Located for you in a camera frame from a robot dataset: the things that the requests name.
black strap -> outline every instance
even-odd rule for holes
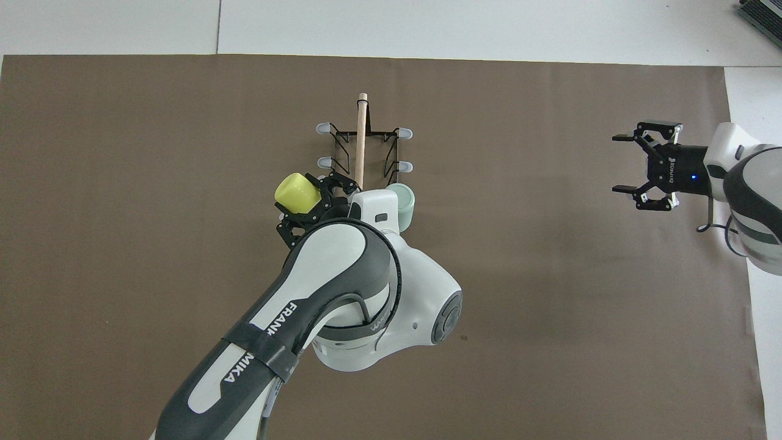
[[[299,356],[294,355],[279,340],[244,321],[234,324],[223,339],[252,353],[255,359],[269,367],[283,382],[288,381],[299,363]]]

robotiq logo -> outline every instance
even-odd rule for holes
[[[668,162],[671,165],[670,171],[668,171],[668,183],[673,183],[673,168],[676,166],[676,159],[669,157]]]

franka robot arm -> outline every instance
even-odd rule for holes
[[[682,124],[642,121],[628,135],[615,141],[638,143],[647,154],[648,182],[640,187],[617,185],[617,193],[629,194],[636,208],[670,211],[679,201],[676,191],[708,197],[708,224],[736,233],[745,256],[760,269],[782,276],[782,147],[763,144],[736,124],[720,124],[709,146],[687,146],[677,142]],[[669,141],[651,137],[659,133]],[[652,200],[647,192],[659,188],[665,193]],[[727,202],[730,218],[725,225],[713,225],[712,200]]]
[[[310,342],[327,366],[356,371],[454,328],[461,288],[399,235],[396,194],[333,196],[329,186],[351,182],[321,179],[312,221],[278,226],[292,248],[280,275],[174,393],[150,440],[255,439]]]

yellow cup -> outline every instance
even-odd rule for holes
[[[306,177],[293,173],[274,191],[274,199],[293,213],[306,214],[321,200],[321,193]]]

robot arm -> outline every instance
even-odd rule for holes
[[[677,142],[681,127],[642,121],[632,134],[614,136],[616,141],[638,143],[648,155],[648,182],[613,190],[630,194],[637,209],[653,211],[670,211],[678,205],[676,191],[707,196],[709,221],[698,232],[712,225],[712,199],[727,202],[731,216],[724,226],[726,237],[737,233],[753,264],[782,276],[782,147],[762,144],[731,123],[719,125],[708,147],[686,146]],[[650,132],[670,142],[661,144]],[[654,187],[665,192],[664,199],[649,199],[647,192]]]
[[[352,182],[307,179],[321,189]],[[461,288],[399,236],[396,194],[360,192],[348,203],[326,189],[306,216],[280,207],[278,231],[292,247],[282,272],[176,391],[150,440],[255,439],[313,340],[324,364],[355,371],[453,329]]]

